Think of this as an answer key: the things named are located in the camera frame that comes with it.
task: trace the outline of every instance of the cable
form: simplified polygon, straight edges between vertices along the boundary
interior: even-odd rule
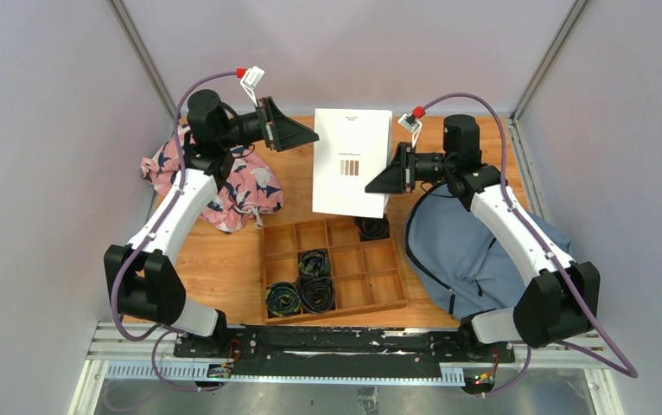
[[[573,283],[572,278],[570,277],[570,274],[565,270],[565,267],[563,264],[560,262],[560,259],[555,255],[555,253],[551,250],[549,244],[544,240],[542,235],[539,234],[539,232],[534,228],[534,226],[526,219],[526,217],[519,211],[518,207],[514,206],[514,203],[512,202],[512,198],[509,196],[509,193],[506,191],[506,133],[504,131],[504,125],[501,123],[501,119],[499,118],[499,115],[497,115],[496,111],[482,98],[473,95],[472,93],[449,93],[446,95],[443,95],[441,97],[438,97],[436,99],[433,99],[430,101],[428,104],[423,105],[423,114],[424,111],[427,111],[430,107],[433,105],[445,100],[445,99],[450,99],[450,98],[469,98],[473,99],[475,101],[478,101],[480,104],[484,105],[489,111],[489,113],[492,115],[494,122],[496,122],[496,126],[499,129],[499,135],[501,139],[501,178],[500,178],[500,188],[501,188],[501,194],[504,197],[504,201],[506,205],[509,207],[509,209],[514,213],[515,216],[519,219],[520,222],[527,228],[527,230],[532,234],[532,237],[537,240],[537,242],[540,244],[542,247],[543,251],[545,252],[548,257],[550,257],[552,263],[555,265],[557,270],[560,272],[560,275],[563,277],[563,281],[565,282],[565,285],[568,286],[568,290],[570,290],[570,293],[573,295],[573,298],[575,298],[576,303],[578,306],[581,308],[583,314],[588,318],[588,321],[590,324],[595,328],[595,331],[603,338],[603,340],[606,342],[608,347],[616,354],[616,357],[621,361],[621,363],[625,367],[620,367],[616,363],[613,363],[612,361],[606,359],[606,358],[600,358],[598,359],[599,361],[602,361],[612,367],[614,370],[625,374],[626,376],[629,376],[631,378],[637,378],[639,377],[639,373],[636,370],[636,367],[633,366],[631,361],[624,355],[624,353],[621,351],[621,349],[616,345],[614,340],[611,338],[611,336],[608,334],[608,332],[603,328],[601,323],[598,321],[598,319],[595,318],[593,312],[590,311],[590,308],[588,305],[585,303],[585,300],[583,300],[583,297],[581,294],[578,292],[578,289],[576,285]],[[582,348],[573,348],[575,350],[581,351]],[[527,349],[527,360],[528,364],[525,365],[525,367],[522,368],[522,371],[517,375],[516,378],[509,384],[507,384],[505,387],[498,389],[495,392],[498,391],[503,391],[509,386],[512,386],[516,381],[519,381],[520,375],[524,373],[526,368],[529,366],[529,358],[530,358],[530,352],[531,350]]]
[[[301,298],[292,283],[275,283],[264,295],[267,312],[273,317],[293,316],[301,312]]]
[[[496,375],[496,369],[499,368],[499,351],[497,351],[496,348],[493,348],[492,349],[492,354],[493,354],[493,367],[492,367],[492,369],[487,371],[487,372],[482,373],[478,378],[476,378],[476,379],[478,379],[476,381],[476,384],[478,384],[479,382],[481,382],[482,380],[484,380],[486,378],[493,378]]]
[[[583,346],[578,346],[577,344],[575,344],[575,343],[571,343],[571,342],[565,342],[565,341],[562,341],[562,342],[557,342],[557,344],[563,345],[563,346],[565,346],[566,348],[572,348],[572,349],[575,349],[575,350],[577,350],[577,351],[579,351],[579,352],[581,352],[581,353],[583,353],[583,354],[587,354],[588,356],[590,356],[590,357],[596,359],[597,361],[600,361],[601,363],[607,365],[608,367],[611,367],[611,368],[613,368],[614,370],[623,373],[623,372],[620,370],[621,368],[620,368],[618,365],[616,365],[615,363],[613,363],[613,362],[610,361],[609,359],[607,359],[607,358],[601,356],[600,354],[597,354],[597,353],[594,352],[593,350],[590,350],[590,349],[584,348]]]
[[[150,365],[153,367],[153,371],[156,373],[158,379],[160,379],[161,382],[163,382],[164,384],[174,388],[176,391],[181,391],[181,392],[212,392],[221,389],[221,387],[224,386],[226,383],[222,383],[221,385],[218,386],[187,387],[187,386],[176,385],[176,383],[173,383],[172,381],[163,377],[163,375],[161,374],[161,370],[158,368],[158,364],[156,363],[156,355],[158,354],[158,344],[160,344],[161,341],[171,333],[176,333],[178,335],[182,334],[178,330],[168,328],[165,333],[163,333],[162,335],[160,335],[160,337],[158,337],[158,340],[156,340],[156,344],[153,345],[153,352],[150,354]]]
[[[298,259],[298,271],[308,277],[328,277],[331,275],[331,261],[325,249],[305,252]]]
[[[231,72],[222,72],[222,73],[217,73],[211,76],[207,76],[206,78],[203,78],[196,83],[194,83],[184,94],[181,96],[181,99],[178,100],[178,105],[176,106],[175,110],[175,117],[174,117],[174,130],[173,130],[173,139],[175,140],[175,147],[177,149],[181,148],[181,108],[183,107],[183,103],[186,102],[186,99],[188,99],[188,96],[196,89],[199,87],[201,84],[204,84],[210,80],[216,80],[218,78],[223,78],[226,76],[236,76],[239,73],[239,70],[237,71],[231,71]],[[178,188],[183,190],[183,186],[186,183],[186,162],[183,160],[183,156],[179,156],[178,160],[181,164],[181,180],[179,181]],[[152,233],[155,233],[158,231],[158,228],[161,226],[161,224],[166,220],[166,217],[169,215],[170,211],[173,210],[173,206],[178,202],[178,198],[181,197],[182,192],[174,192],[173,197],[169,201],[168,205],[166,206],[166,209],[163,211],[163,213],[158,216],[158,219],[156,220],[156,223],[153,225],[153,227],[150,229],[150,232],[148,232],[148,235],[145,236],[142,242],[137,245],[137,247],[133,248],[132,253],[128,258],[123,262],[123,264],[120,266],[118,270],[118,274],[115,276],[115,281],[112,283],[112,290],[110,294],[110,309],[112,313],[112,320],[115,322],[115,327],[118,329],[118,332],[127,340],[131,342],[140,342],[142,340],[145,340],[148,338],[148,336],[156,331],[161,325],[160,324],[155,324],[153,327],[148,329],[145,333],[141,335],[132,335],[130,332],[127,331],[125,326],[123,325],[123,322],[120,318],[119,312],[118,312],[118,294],[119,294],[119,288],[121,283],[123,282],[124,274],[127,272],[127,270],[130,268],[132,263],[135,261],[137,256],[140,254],[140,252],[143,251],[146,245],[149,244],[150,242],[150,235]]]
[[[237,357],[234,358],[234,361],[232,363],[237,363],[239,361],[239,358],[242,357],[242,343],[239,342],[237,339],[231,339],[229,341],[229,347],[232,346],[232,343],[237,343]]]
[[[334,307],[336,289],[331,277],[301,275],[296,280],[296,285],[301,304],[307,312],[321,314]]]
[[[510,387],[516,385],[517,382],[522,380],[522,377],[527,372],[527,369],[530,367],[530,361],[531,360],[532,360],[532,348],[527,346],[527,357],[525,358],[525,364],[522,365],[522,370],[520,370],[519,373],[517,373],[517,376],[515,376],[514,379],[512,379],[512,381],[510,381],[506,385],[500,387],[499,389],[494,389],[489,393],[482,393],[481,394],[481,399],[485,399],[486,396],[489,396],[489,395],[497,395],[499,393],[503,393],[504,391],[508,390]]]
[[[390,222],[387,218],[354,218],[362,241],[387,239],[390,237]]]
[[[252,153],[255,152],[255,144],[250,144],[250,152],[247,153],[247,154],[244,154],[244,153],[245,153],[245,150],[247,150],[247,147],[245,147],[244,145],[242,146],[242,150],[241,150],[242,152],[239,153],[239,156],[235,156],[235,155],[233,155],[233,153],[234,153],[235,150],[236,150],[236,149],[232,149],[232,157],[234,157],[235,160],[237,160],[238,158],[245,158],[245,157],[247,157],[247,156],[249,156],[250,154],[252,154]]]
[[[428,183],[430,185],[430,187],[429,188],[424,188],[423,185],[425,183]],[[442,197],[442,198],[445,198],[445,199],[455,199],[456,197],[453,196],[453,195],[436,195],[435,193],[432,193],[432,191],[436,189],[435,186],[437,184],[440,184],[440,183],[441,182],[438,182],[438,183],[422,182],[422,183],[420,183],[420,188],[425,192],[426,195],[431,195],[431,196],[435,196],[435,197]]]

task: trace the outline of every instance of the wooden tray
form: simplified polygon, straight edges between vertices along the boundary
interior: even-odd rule
[[[331,260],[331,278],[336,287],[333,310],[311,314],[302,309],[295,316],[270,316],[265,292],[274,283],[293,283],[298,277],[298,257],[311,249],[326,249]],[[265,324],[307,322],[337,316],[392,310],[407,304],[404,281],[392,239],[360,242],[353,218],[264,227],[260,237],[262,255],[262,310]]]

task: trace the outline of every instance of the pink patterned cloth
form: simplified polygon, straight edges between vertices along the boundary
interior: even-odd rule
[[[189,128],[187,125],[181,127],[180,139],[183,143]],[[232,173],[229,174],[219,194],[209,202],[199,216],[226,233],[242,229],[252,217],[255,217],[255,228],[259,229],[263,225],[260,214],[274,214],[283,207],[280,181],[260,156],[253,152],[249,153],[250,151],[244,147],[232,149],[232,154],[237,157],[232,166]],[[143,179],[152,184],[156,192],[161,195],[168,194],[180,169],[178,157],[175,141],[171,139],[153,158],[143,158],[140,164]]]

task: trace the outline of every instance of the gray wall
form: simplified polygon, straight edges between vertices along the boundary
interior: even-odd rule
[[[473,92],[511,111],[572,0],[126,0],[178,100],[194,80],[237,66],[267,71],[258,89],[281,109],[409,111]],[[216,86],[238,109],[241,89]],[[454,100],[433,111],[484,112]]]
[[[65,413],[168,118],[105,1],[0,2],[0,413]]]
[[[595,0],[523,121],[548,216],[602,273],[599,315],[662,413],[662,2]]]

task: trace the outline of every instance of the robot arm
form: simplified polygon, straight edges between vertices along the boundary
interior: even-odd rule
[[[187,298],[175,271],[173,264],[183,241],[232,171],[232,147],[264,140],[270,149],[283,151],[318,140],[312,130],[285,117],[272,97],[255,102],[255,112],[238,115],[214,91],[198,91],[189,98],[191,130],[186,142],[190,134],[194,143],[184,145],[187,168],[177,174],[148,223],[126,245],[110,246],[105,253],[107,286],[110,295],[118,290],[119,313],[165,324],[207,342],[224,343],[224,313]],[[156,223],[160,226],[153,232]],[[115,287],[121,268],[130,258],[134,260],[127,264],[122,283]]]
[[[463,318],[460,331],[470,347],[523,341],[539,348],[592,329],[550,258],[557,255],[570,265],[566,271],[593,313],[600,285],[596,268],[590,263],[578,264],[549,240],[521,208],[509,186],[504,191],[512,205],[507,203],[500,172],[481,162],[479,126],[474,118],[450,116],[443,126],[445,153],[417,154],[412,145],[401,143],[390,165],[366,186],[366,191],[402,194],[411,192],[416,181],[444,180],[449,192],[491,230],[512,258],[525,283],[525,293],[513,307]],[[531,230],[544,238],[552,253],[543,251]]]

